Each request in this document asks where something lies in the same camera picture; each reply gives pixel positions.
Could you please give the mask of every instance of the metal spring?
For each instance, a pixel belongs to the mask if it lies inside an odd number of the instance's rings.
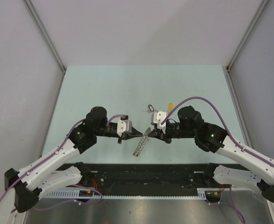
[[[135,151],[133,152],[133,156],[139,156],[140,153],[142,152],[142,150],[144,149],[146,143],[150,140],[150,138],[148,137],[148,134],[151,132],[151,128],[149,127],[144,135],[142,136],[142,138],[140,139],[138,146],[135,148]]]

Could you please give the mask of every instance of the gray wall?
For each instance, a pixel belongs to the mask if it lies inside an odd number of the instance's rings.
[[[231,72],[254,148],[274,158],[274,0]]]
[[[0,197],[4,172],[41,150],[59,71],[21,0],[0,0]]]

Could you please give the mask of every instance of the white table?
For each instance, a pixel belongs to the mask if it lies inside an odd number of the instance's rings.
[[[159,66],[69,66],[62,84],[43,154],[57,146],[72,125],[94,106],[103,106],[108,118],[128,114],[133,126],[143,132],[150,125],[151,114],[142,112],[152,104],[167,111],[168,104],[201,96],[220,111],[232,134],[243,141],[231,96],[220,65]],[[192,100],[206,122],[219,126],[214,110],[204,101]],[[177,112],[172,117],[178,121]],[[123,141],[98,137],[97,144],[68,162],[85,163],[234,163],[232,160],[199,149],[194,139],[173,139],[166,144],[150,139],[139,157],[132,155],[139,138]]]

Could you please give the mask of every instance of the metal panel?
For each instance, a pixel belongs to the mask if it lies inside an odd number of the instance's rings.
[[[250,191],[234,193],[238,209],[247,224],[273,223],[265,200]],[[229,191],[222,196],[229,202]],[[37,207],[45,208],[60,199],[42,199]],[[27,224],[239,224],[235,211],[225,205],[209,206],[201,200],[104,200],[92,206],[72,202],[48,211],[30,210]]]

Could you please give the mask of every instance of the purple cable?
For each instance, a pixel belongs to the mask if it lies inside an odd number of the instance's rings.
[[[81,202],[81,204],[87,204],[87,205],[92,205],[92,204],[98,204],[100,201],[103,200],[103,195],[96,189],[93,189],[93,188],[87,188],[87,187],[83,187],[83,186],[80,186],[80,185],[77,185],[77,184],[74,184],[72,185],[74,187],[79,187],[79,188],[84,188],[84,189],[87,189],[87,190],[91,190],[91,191],[94,191],[96,192],[101,198],[99,200],[97,200],[96,202],[91,202],[91,203],[88,203],[88,202]],[[63,201],[63,202],[60,202],[56,205],[53,205],[51,207],[48,207],[48,208],[45,208],[45,209],[39,209],[39,208],[36,208],[36,207],[33,207],[33,209],[37,210],[37,211],[47,211],[47,210],[50,210],[50,209],[54,209],[58,206],[60,206],[61,204],[65,204],[65,203],[69,203],[69,202],[74,202],[74,200],[66,200],[66,201]]]
[[[116,115],[112,116],[112,117],[107,121],[106,126],[108,127],[109,124],[110,124],[110,122],[111,122],[114,118],[121,118],[121,117],[125,117],[125,115],[124,115],[124,114],[116,114]]]
[[[64,141],[62,142],[62,144],[58,147],[57,151],[60,151],[61,148],[63,147],[63,145],[67,142],[67,140],[69,139],[69,136],[71,135],[72,131],[74,130],[74,128],[82,123],[85,119],[82,119],[80,121],[78,121],[76,124],[73,125],[73,127],[71,128],[71,130],[69,131],[69,133],[67,134],[67,137],[64,139]],[[27,172],[32,172],[34,169],[38,168],[40,165],[42,165],[43,163],[45,163],[46,161],[48,161],[49,159],[51,159],[53,156],[55,156],[55,152],[53,152],[50,156],[46,157],[45,159],[43,159],[41,162],[39,162],[38,164],[36,164],[35,166],[33,166],[32,168],[30,168],[28,171],[26,171],[21,177],[19,177],[6,191],[5,193],[1,196],[0,198],[0,202],[3,200],[3,198],[7,195],[8,191],[10,189],[12,189],[20,180],[22,180],[26,175]]]
[[[236,208],[235,206],[235,203],[234,203],[234,197],[233,197],[233,194],[232,194],[232,185],[230,186],[230,197],[231,197],[231,201],[232,201],[232,204],[229,204],[227,202],[215,202],[215,203],[210,203],[207,199],[206,199],[206,202],[209,204],[209,205],[220,205],[220,204],[224,204],[224,205],[228,205],[230,206],[231,208],[233,208],[236,212],[236,214],[238,215],[241,223],[243,224],[246,224],[246,221],[245,221],[245,218],[244,216],[241,214],[241,212]]]
[[[231,140],[234,142],[234,144],[235,144],[238,148],[244,150],[246,153],[249,153],[250,155],[254,156],[254,157],[257,158],[257,159],[260,159],[261,161],[265,162],[266,164],[270,165],[271,167],[274,167],[274,164],[271,163],[270,161],[267,161],[266,159],[262,158],[261,156],[255,154],[255,153],[251,152],[250,150],[248,150],[248,149],[244,148],[243,146],[241,146],[241,145],[234,139],[234,137],[232,136],[232,134],[230,133],[230,131],[229,131],[229,129],[228,129],[226,123],[224,122],[224,120],[223,120],[223,118],[222,118],[220,112],[217,110],[217,108],[216,108],[209,100],[207,100],[207,99],[205,99],[205,98],[203,98],[203,97],[190,97],[190,98],[188,98],[188,99],[183,100],[183,101],[180,102],[176,107],[174,107],[172,111],[170,111],[170,113],[169,113],[169,114],[167,115],[167,117],[162,121],[161,124],[164,124],[164,123],[169,119],[169,117],[174,113],[174,111],[176,111],[182,104],[184,104],[185,102],[187,102],[187,101],[189,101],[189,100],[192,100],[192,99],[201,99],[201,100],[207,102],[207,103],[214,109],[214,111],[216,112],[216,114],[217,114],[218,117],[220,118],[220,120],[221,120],[221,122],[222,122],[222,124],[223,124],[223,126],[224,126],[224,128],[225,128],[225,130],[227,131],[228,136],[231,138]]]

